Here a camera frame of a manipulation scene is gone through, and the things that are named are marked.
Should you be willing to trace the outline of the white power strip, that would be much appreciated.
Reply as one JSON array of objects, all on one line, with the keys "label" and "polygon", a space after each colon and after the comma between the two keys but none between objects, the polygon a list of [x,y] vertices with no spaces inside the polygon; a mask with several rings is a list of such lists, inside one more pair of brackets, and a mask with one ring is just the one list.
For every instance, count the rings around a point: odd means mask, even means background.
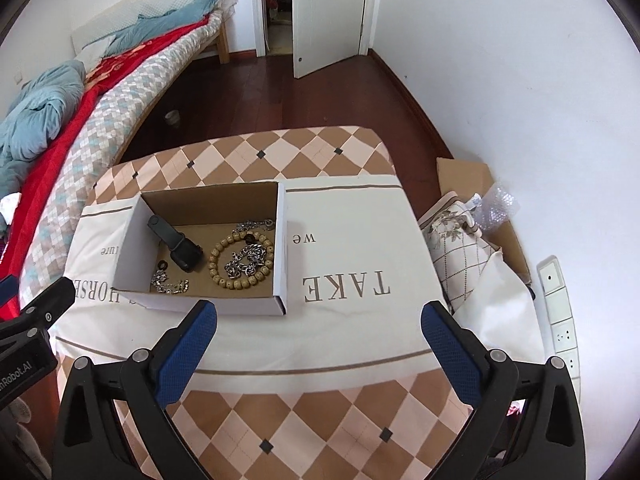
[{"label": "white power strip", "polygon": [[550,256],[537,266],[544,306],[551,330],[554,354],[561,358],[570,374],[577,399],[580,399],[580,359],[570,295],[559,259]]}]

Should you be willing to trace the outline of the diamond pattern tablecloth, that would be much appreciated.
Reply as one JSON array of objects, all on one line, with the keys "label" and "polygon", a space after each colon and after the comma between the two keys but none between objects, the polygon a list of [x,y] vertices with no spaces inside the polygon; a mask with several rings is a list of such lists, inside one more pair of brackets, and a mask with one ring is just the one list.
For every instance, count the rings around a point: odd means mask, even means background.
[{"label": "diamond pattern tablecloth", "polygon": [[[266,131],[127,162],[87,207],[144,192],[254,181],[393,176],[371,130]],[[169,414],[217,479],[422,479],[468,417],[439,365],[405,379],[311,392],[223,393],[192,380]]]}]

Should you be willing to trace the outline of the open cardboard box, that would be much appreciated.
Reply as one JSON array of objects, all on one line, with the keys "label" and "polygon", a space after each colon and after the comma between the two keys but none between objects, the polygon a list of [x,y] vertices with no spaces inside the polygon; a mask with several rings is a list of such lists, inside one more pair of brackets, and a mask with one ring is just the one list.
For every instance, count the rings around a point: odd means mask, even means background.
[{"label": "open cardboard box", "polygon": [[[148,227],[152,214],[201,246],[186,273]],[[186,312],[198,300],[221,315],[286,313],[285,188],[277,181],[217,184],[141,194],[132,206],[112,286],[154,310]]]}]

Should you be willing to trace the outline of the floral patterned pillow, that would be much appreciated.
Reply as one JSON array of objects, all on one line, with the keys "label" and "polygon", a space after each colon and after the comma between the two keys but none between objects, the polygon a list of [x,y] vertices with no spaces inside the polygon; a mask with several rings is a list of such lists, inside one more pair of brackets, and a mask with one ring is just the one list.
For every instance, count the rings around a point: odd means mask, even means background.
[{"label": "floral patterned pillow", "polygon": [[454,313],[471,296],[490,257],[501,248],[484,239],[456,192],[443,195],[418,223],[448,309]]}]

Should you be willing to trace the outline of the blue quilt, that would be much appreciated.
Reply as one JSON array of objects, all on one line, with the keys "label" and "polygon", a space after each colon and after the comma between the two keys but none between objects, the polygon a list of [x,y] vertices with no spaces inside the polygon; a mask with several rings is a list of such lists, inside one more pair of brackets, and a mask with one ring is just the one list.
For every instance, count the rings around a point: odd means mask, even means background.
[{"label": "blue quilt", "polygon": [[[192,0],[159,16],[139,15],[137,21],[98,41],[109,58],[166,32],[204,20],[218,0]],[[87,69],[81,60],[45,70],[21,90],[1,122],[1,195],[17,193],[36,160],[78,110],[85,94]]]}]

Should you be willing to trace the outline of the clear bubble wrap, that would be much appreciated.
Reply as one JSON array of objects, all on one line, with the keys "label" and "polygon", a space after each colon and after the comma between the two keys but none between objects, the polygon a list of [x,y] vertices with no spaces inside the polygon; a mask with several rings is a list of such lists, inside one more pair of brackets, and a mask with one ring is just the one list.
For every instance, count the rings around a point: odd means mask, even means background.
[{"label": "clear bubble wrap", "polygon": [[501,183],[494,183],[483,195],[475,193],[468,201],[475,223],[484,232],[497,231],[520,210],[520,203]]}]

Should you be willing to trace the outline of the white printed cloth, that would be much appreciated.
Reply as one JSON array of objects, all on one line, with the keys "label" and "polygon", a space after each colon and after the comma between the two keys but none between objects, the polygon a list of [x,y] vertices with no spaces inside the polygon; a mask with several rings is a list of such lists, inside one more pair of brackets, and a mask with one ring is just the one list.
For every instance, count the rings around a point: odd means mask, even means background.
[{"label": "white printed cloth", "polygon": [[[281,181],[286,313],[221,315],[192,386],[223,393],[337,390],[405,379],[438,363],[420,316],[442,290],[397,178]],[[69,356],[115,361],[149,348],[186,312],[154,310],[112,286],[134,201],[87,207],[65,273],[76,300],[54,326]]]}]

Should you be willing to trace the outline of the small round floor object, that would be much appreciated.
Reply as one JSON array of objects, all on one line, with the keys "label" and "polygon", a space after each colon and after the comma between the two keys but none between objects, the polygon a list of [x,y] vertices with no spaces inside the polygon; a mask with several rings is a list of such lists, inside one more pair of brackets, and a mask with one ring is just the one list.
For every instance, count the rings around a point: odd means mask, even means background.
[{"label": "small round floor object", "polygon": [[166,113],[165,122],[167,122],[170,126],[178,127],[178,125],[180,125],[180,114],[178,110],[171,110],[170,112]]}]

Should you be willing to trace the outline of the flat brown cardboard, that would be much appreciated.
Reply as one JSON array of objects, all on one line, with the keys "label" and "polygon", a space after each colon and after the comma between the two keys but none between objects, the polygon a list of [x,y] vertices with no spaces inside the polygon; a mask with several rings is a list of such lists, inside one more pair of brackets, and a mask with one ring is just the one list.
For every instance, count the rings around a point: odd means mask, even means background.
[{"label": "flat brown cardboard", "polygon": [[[463,159],[439,157],[436,168],[440,192],[456,192],[460,200],[467,202],[475,194],[484,197],[495,181],[484,162],[468,162]],[[486,235],[487,239],[502,248],[503,259],[526,284],[532,284],[529,267],[521,244],[510,221]]]}]

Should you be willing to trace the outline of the white headboard cushion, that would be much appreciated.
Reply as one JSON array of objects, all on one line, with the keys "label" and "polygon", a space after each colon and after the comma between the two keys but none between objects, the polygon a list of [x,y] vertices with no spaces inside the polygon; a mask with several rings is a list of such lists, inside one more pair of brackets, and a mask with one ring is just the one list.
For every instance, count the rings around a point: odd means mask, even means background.
[{"label": "white headboard cushion", "polygon": [[[170,10],[180,9],[192,0],[122,0],[102,11],[85,25],[76,28],[70,38],[74,51],[78,54],[85,46],[110,36],[137,21],[139,15],[162,15]],[[216,9],[222,11],[226,20],[232,13],[238,0],[217,0]]]}]

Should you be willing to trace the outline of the white door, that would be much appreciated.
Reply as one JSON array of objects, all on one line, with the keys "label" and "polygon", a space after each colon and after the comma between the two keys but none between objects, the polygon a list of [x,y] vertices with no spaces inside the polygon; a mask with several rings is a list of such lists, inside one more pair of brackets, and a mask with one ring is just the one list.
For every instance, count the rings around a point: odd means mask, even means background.
[{"label": "white door", "polygon": [[364,0],[292,0],[292,5],[295,78],[358,54]]}]

